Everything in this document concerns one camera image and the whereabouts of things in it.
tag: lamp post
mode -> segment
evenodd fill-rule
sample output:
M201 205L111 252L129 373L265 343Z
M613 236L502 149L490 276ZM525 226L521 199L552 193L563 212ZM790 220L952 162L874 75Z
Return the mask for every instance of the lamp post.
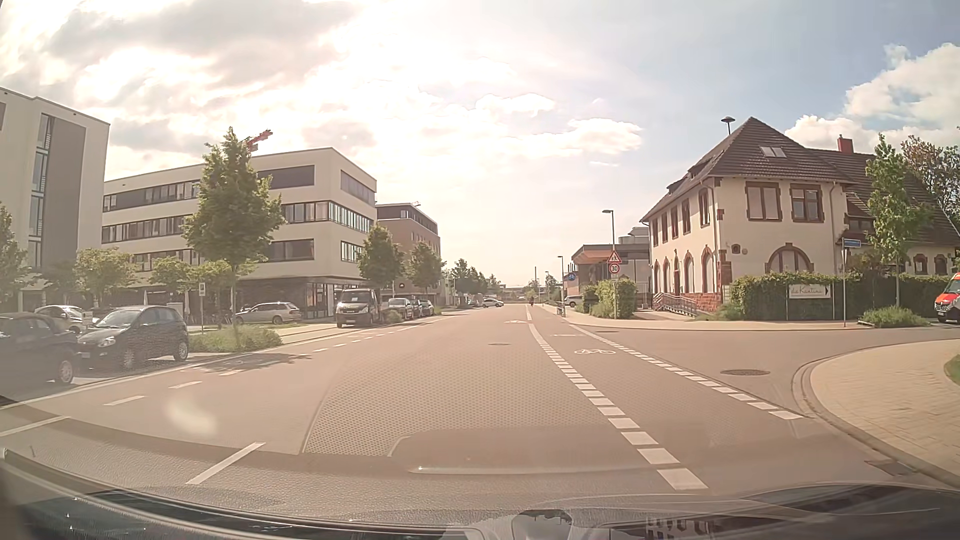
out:
M610 215L610 255L612 256L613 253L616 252L616 225L613 222L613 210L606 209L606 210L603 210L603 213L608 213ZM613 318L614 319L617 318L616 280L613 280Z

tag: skylight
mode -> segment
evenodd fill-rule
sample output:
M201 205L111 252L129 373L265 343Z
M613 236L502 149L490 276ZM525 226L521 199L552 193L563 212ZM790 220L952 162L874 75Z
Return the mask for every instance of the skylight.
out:
M766 158L786 158L786 154L779 146L761 146L760 152L763 152Z

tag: car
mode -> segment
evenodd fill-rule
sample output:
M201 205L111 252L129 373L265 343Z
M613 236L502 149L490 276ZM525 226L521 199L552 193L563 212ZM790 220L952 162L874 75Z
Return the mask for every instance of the car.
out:
M414 318L414 305L407 298L391 298L387 301L387 309L395 309L405 321Z
M151 358L186 361L190 355L186 323L166 306L117 307L78 341L81 358L96 367L132 369Z
M50 305L34 309L34 313L46 315L58 320L62 328L66 328L74 333L83 333L86 325L84 324L84 311L76 306Z
M420 309L423 311L423 316L431 317L434 315L433 303L426 299L420 299Z
M233 315L233 321L238 325L246 323L274 323L282 325L303 319L300 308L289 302L265 302L254 307L241 309Z
M77 335L40 313L0 313L0 384L20 390L53 380L69 384L83 365Z
M584 295L582 294L572 294L564 298L564 306L576 307L579 304L584 302Z

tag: sign reading die kantine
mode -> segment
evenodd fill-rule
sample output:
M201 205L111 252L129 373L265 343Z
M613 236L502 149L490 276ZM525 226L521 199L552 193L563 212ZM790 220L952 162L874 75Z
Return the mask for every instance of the sign reading die kantine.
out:
M790 298L830 298L830 285L796 283L790 285Z

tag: manhole cover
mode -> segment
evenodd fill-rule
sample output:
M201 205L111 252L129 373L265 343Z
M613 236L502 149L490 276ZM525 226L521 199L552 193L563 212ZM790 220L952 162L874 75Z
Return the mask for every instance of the manhole cover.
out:
M770 375L769 371L762 369L725 369L720 373L724 375Z

